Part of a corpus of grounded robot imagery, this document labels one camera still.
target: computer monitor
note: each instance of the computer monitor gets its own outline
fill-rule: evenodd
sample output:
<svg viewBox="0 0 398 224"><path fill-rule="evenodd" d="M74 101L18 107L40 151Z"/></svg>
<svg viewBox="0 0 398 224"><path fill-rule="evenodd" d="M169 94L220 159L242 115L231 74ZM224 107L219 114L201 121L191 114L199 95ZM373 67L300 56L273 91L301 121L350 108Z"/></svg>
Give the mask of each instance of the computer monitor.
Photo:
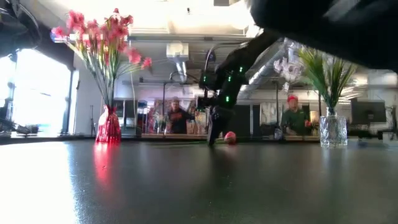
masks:
<svg viewBox="0 0 398 224"><path fill-rule="evenodd" d="M351 124L385 123L386 105L384 101L351 101Z"/></svg>

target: black table surface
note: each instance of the black table surface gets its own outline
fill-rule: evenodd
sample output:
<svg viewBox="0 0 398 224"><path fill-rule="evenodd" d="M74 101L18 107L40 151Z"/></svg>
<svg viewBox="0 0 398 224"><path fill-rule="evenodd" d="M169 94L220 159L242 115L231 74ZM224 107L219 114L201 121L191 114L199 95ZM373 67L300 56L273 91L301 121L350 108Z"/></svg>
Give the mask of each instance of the black table surface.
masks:
<svg viewBox="0 0 398 224"><path fill-rule="evenodd" d="M0 223L398 223L398 149L0 146Z"/></svg>

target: window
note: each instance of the window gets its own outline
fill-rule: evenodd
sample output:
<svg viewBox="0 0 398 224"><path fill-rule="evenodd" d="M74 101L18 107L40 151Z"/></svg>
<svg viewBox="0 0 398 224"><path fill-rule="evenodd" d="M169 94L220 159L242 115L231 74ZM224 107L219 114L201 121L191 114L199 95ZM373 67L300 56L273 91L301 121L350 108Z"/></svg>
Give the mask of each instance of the window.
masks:
<svg viewBox="0 0 398 224"><path fill-rule="evenodd" d="M63 128L70 71L66 65L36 50L18 53L15 75L14 122L39 125L39 131L59 133Z"/></svg>
<svg viewBox="0 0 398 224"><path fill-rule="evenodd" d="M0 68L0 107L2 107L4 100L9 97L8 82L15 73L15 63L9 57L3 57L0 58Z"/></svg>

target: cap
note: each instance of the cap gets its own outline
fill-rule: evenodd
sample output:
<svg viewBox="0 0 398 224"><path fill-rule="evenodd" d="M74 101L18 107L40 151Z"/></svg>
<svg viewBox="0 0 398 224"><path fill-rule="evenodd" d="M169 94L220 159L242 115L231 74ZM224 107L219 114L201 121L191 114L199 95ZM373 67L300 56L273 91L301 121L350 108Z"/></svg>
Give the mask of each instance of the cap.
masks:
<svg viewBox="0 0 398 224"><path fill-rule="evenodd" d="M287 102L289 102L290 100L299 100L299 98L295 95L290 95L287 97Z"/></svg>

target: ball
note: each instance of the ball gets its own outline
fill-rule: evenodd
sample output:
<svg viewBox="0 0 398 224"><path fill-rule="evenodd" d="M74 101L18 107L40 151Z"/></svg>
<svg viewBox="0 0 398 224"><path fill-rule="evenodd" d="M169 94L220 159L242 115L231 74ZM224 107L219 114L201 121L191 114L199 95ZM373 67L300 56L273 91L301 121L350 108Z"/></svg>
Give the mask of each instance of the ball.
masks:
<svg viewBox="0 0 398 224"><path fill-rule="evenodd" d="M236 134L233 133L232 131L226 133L225 137L224 137L224 141L227 144L235 144L236 143Z"/></svg>

